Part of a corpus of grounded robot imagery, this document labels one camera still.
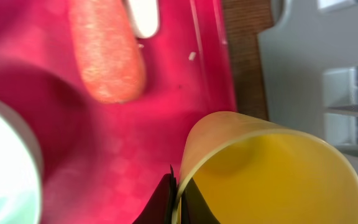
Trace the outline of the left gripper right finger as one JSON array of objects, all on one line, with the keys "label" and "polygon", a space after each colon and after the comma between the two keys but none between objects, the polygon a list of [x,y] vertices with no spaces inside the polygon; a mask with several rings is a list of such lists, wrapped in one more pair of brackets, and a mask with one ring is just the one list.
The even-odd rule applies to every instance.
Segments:
[{"label": "left gripper right finger", "polygon": [[220,224],[193,179],[181,196],[181,224]]}]

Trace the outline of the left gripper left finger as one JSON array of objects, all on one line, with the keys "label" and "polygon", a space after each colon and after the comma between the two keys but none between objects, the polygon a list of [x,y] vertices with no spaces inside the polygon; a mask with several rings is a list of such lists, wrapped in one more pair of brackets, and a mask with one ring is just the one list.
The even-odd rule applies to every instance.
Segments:
[{"label": "left gripper left finger", "polygon": [[145,208],[133,224],[171,224],[175,198],[177,196],[177,181],[173,167],[165,174]]}]

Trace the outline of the yellow plastic cup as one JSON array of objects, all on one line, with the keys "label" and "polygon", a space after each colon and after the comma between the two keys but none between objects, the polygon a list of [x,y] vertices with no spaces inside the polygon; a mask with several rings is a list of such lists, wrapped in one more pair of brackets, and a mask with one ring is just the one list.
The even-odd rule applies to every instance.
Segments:
[{"label": "yellow plastic cup", "polygon": [[198,188],[219,223],[358,223],[358,175],[316,136],[232,111],[201,118],[186,140],[172,222]]}]

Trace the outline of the green bowl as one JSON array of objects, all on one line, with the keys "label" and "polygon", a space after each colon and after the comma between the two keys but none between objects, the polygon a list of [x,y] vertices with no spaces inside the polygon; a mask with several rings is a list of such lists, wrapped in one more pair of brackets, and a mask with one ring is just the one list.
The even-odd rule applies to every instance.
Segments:
[{"label": "green bowl", "polygon": [[0,101],[0,223],[40,221],[43,169],[35,134]]}]

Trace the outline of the orange carrot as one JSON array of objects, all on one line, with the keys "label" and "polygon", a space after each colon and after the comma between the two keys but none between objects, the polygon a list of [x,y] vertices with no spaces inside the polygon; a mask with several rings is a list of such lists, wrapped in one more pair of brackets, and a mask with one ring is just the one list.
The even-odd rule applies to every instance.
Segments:
[{"label": "orange carrot", "polygon": [[144,91],[146,71],[121,0],[70,0],[68,17],[81,79],[102,103],[125,103]]}]

